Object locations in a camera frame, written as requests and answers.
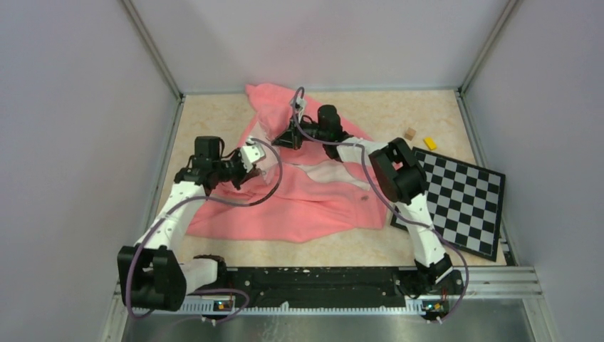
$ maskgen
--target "white fabric patch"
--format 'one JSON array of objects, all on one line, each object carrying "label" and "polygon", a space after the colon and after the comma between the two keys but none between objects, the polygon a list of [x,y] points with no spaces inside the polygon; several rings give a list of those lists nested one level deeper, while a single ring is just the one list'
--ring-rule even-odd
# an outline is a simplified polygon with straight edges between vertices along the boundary
[{"label": "white fabric patch", "polygon": [[303,170],[309,178],[317,183],[347,182],[365,191],[370,189],[369,183],[354,178],[341,162],[326,160],[317,165],[290,165]]}]

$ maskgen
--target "brown cube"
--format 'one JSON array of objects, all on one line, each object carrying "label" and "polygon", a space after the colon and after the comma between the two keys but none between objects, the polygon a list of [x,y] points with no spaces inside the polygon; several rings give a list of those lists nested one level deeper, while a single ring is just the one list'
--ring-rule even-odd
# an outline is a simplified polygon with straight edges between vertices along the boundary
[{"label": "brown cube", "polygon": [[405,139],[411,141],[415,136],[415,130],[413,128],[408,128],[407,132],[405,132]]}]

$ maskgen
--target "wooden block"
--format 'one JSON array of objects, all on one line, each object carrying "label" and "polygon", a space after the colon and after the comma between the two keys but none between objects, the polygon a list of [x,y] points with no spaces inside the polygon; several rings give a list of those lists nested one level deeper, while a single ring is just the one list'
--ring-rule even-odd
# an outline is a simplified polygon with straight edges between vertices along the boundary
[{"label": "wooden block", "polygon": [[411,140],[413,140],[414,136],[415,136],[415,130],[413,128],[409,127],[407,129],[407,132],[405,132],[404,138],[411,141]]},{"label": "wooden block", "polygon": [[424,143],[426,143],[426,146],[431,150],[436,150],[436,144],[434,143],[434,141],[432,140],[431,137],[427,137],[424,139]]}]

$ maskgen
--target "metal frame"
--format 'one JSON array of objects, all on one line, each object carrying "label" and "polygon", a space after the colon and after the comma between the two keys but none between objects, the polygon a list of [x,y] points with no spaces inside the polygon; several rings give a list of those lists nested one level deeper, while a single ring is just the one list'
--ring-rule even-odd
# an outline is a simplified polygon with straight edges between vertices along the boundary
[{"label": "metal frame", "polygon": [[[174,121],[172,123],[171,131],[167,142],[165,143],[163,161],[160,168],[160,174],[156,184],[155,193],[153,195],[153,201],[150,204],[148,212],[147,223],[150,223],[151,220],[154,219],[155,212],[157,211],[157,205],[159,202],[159,197],[161,195],[161,189],[165,179],[165,173],[167,171],[167,164],[170,160],[172,147],[176,138],[179,119],[182,114],[182,109],[184,107],[184,95],[179,90],[174,78],[172,77],[172,74],[170,73],[169,68],[166,66],[160,52],[158,51],[154,41],[152,40],[149,31],[146,29],[142,19],[140,18],[139,13],[137,12],[134,4],[132,3],[132,0],[120,0],[120,2],[124,5],[128,17],[135,26],[136,31],[140,35],[140,38],[144,43],[145,47],[147,48],[155,65],[157,66],[158,71],[161,73],[166,84],[170,87],[172,93],[177,98],[179,98],[179,104],[175,113]],[[499,20],[496,22],[495,27],[493,28],[488,39],[486,40],[484,47],[480,51],[480,54],[477,56],[477,59],[472,64],[472,67],[470,68],[468,75],[464,79],[463,84],[461,84],[459,89],[457,89],[455,92],[455,95],[457,97],[457,103],[459,105],[459,110],[464,120],[464,124],[468,133],[472,151],[476,158],[476,162],[479,166],[483,167],[486,167],[488,165],[488,162],[486,160],[486,155],[484,153],[484,149],[482,147],[479,135],[477,133],[477,129],[474,124],[474,118],[472,117],[472,114],[469,111],[467,104],[465,103],[465,95],[472,86],[472,83],[474,82],[477,73],[480,72],[484,61],[488,58],[490,52],[492,51],[492,48],[498,41],[505,25],[507,25],[507,23],[509,22],[511,15],[516,13],[520,3],[521,0],[508,0],[508,3],[503,13],[499,17]],[[505,221],[502,220],[501,223],[501,228],[503,232],[505,231],[504,222]],[[468,292],[464,300],[490,300],[496,303],[498,300],[504,299],[523,299],[528,322],[531,325],[533,337],[535,338],[535,340],[537,342],[559,340],[556,328],[553,324],[553,320],[551,318],[551,315],[548,311],[546,302],[543,297],[541,285],[538,282],[537,275],[532,266],[470,267],[469,271],[470,281],[468,285]],[[118,285],[116,286],[114,291],[109,317],[106,321],[105,329],[102,334],[101,341],[103,342],[121,341],[126,328],[127,311],[122,304],[121,294],[119,291],[120,288]],[[431,298],[429,296],[423,296],[422,299],[430,300]],[[184,310],[178,311],[176,314],[191,314],[192,308],[203,309],[203,306],[193,305],[196,300],[198,301],[199,299],[197,297],[187,297],[183,305]],[[401,310],[399,310],[400,312],[370,309],[370,312],[374,314],[400,314],[405,310],[408,311],[409,309],[401,308]],[[281,307],[266,311],[258,309],[247,309],[245,311],[242,311],[242,313],[243,315],[301,313],[299,312],[299,309],[296,309],[294,311],[295,312],[293,312],[292,309],[290,309],[289,307]],[[337,310],[333,312],[329,310],[309,311],[309,313],[342,314]],[[352,314],[366,313],[367,312],[364,312],[363,310],[352,312]]]}]

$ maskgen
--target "pink fabric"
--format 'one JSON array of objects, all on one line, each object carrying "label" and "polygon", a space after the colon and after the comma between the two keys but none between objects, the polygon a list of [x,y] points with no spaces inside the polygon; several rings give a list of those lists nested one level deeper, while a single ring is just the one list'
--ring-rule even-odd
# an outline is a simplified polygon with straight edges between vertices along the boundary
[{"label": "pink fabric", "polygon": [[[244,144],[257,122],[271,139],[281,133],[291,116],[288,104],[294,93],[272,84],[248,85],[246,92],[256,115],[241,136],[239,146]],[[308,101],[305,114],[317,120],[317,109],[321,104],[310,96],[305,99]],[[351,135],[370,140],[345,118],[342,118],[342,126]],[[215,239],[305,242],[355,227],[381,229],[384,226],[386,208],[368,186],[365,189],[359,186],[359,183],[366,185],[367,182],[360,165],[329,160],[321,144],[309,141],[297,151],[281,148],[280,156],[283,180],[268,201],[254,207],[207,202],[195,214],[187,233]],[[299,166],[319,164],[318,167]],[[313,171],[307,174],[303,169]],[[356,184],[347,181],[347,177],[339,177],[341,174],[346,174]],[[244,183],[241,191],[235,190],[230,183],[221,183],[212,196],[253,202],[270,191],[277,181],[276,175],[271,184],[266,184],[262,177],[255,177]]]}]

